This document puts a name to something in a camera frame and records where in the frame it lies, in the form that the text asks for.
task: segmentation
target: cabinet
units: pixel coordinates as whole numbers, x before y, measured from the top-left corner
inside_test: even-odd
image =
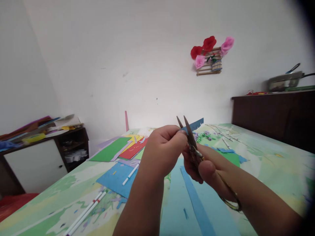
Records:
[[[0,195],[41,193],[89,157],[88,141],[85,128],[78,128],[0,152]],[[66,153],[77,149],[86,150],[87,156],[67,163]]]
[[[315,153],[315,90],[232,97],[232,124]]]
[[[26,193],[41,193],[68,173],[53,139],[4,158]]]

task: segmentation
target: white cabinet door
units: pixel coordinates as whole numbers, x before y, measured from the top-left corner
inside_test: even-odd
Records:
[[[53,139],[4,157],[26,193],[41,193],[67,174]]]

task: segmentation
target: paper flower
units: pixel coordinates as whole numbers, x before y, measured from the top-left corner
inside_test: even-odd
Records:
[[[206,59],[205,56],[197,55],[196,61],[195,61],[196,69],[203,67],[205,59]]]
[[[225,42],[221,46],[221,50],[220,50],[221,56],[225,56],[227,52],[233,47],[233,45],[234,45],[234,38],[226,37]]]
[[[211,36],[209,38],[206,38],[203,41],[203,50],[204,53],[203,55],[205,55],[207,52],[211,51],[213,49],[213,47],[215,46],[215,44],[217,43],[216,39],[214,38],[214,36]]]
[[[193,49],[190,51],[191,58],[195,60],[196,57],[201,54],[201,51],[201,46],[194,46]]]

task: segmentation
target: scissors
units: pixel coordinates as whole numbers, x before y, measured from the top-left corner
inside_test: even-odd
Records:
[[[184,126],[182,125],[181,121],[179,120],[178,116],[177,116],[177,120],[179,123],[180,128],[183,128]],[[194,135],[193,132],[190,128],[190,125],[186,119],[186,117],[184,116],[184,120],[185,120],[185,125],[187,128],[187,134],[188,134],[188,145],[189,145],[189,152],[190,152],[190,158],[191,158],[191,162],[195,164],[195,166],[198,169],[199,164],[204,161],[204,156],[201,154],[201,152],[198,151],[197,148],[197,144],[196,141],[194,139]],[[230,202],[228,202],[225,198],[221,197],[219,195],[219,197],[221,198],[221,200],[227,204],[231,209],[235,210],[235,211],[241,211],[242,210],[242,205],[241,202],[239,200],[239,198],[237,197],[237,193],[234,192],[234,190],[232,189],[232,187],[225,181],[225,179],[218,173],[218,175],[221,177],[223,183],[227,186],[227,188],[229,189],[230,193],[233,195],[233,197],[235,198],[238,206],[234,206],[232,205]]]

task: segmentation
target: finger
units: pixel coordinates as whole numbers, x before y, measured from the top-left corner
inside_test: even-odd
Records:
[[[186,172],[190,175],[190,177],[199,182],[200,184],[203,183],[203,179],[200,177],[199,173],[198,173],[198,169],[197,167],[191,163],[190,161],[184,160],[184,167]]]
[[[171,156],[179,157],[187,145],[187,134],[184,130],[179,130],[173,138],[170,139],[164,146],[168,149]]]
[[[191,154],[190,154],[190,151],[189,151],[189,145],[187,144],[186,147],[184,148],[183,152],[183,157],[185,160],[187,161],[191,161]]]
[[[228,167],[230,165],[230,162],[224,158],[221,154],[219,154],[214,149],[200,145],[197,143],[198,151],[201,152],[201,154],[204,156],[205,160],[211,161],[217,170],[223,170],[224,167]]]
[[[180,128],[176,125],[166,125],[154,130],[155,133],[160,134],[164,139],[169,141]]]
[[[234,201],[233,195],[218,175],[215,165],[211,161],[203,161],[198,166],[201,178],[210,185],[219,195],[227,200]]]

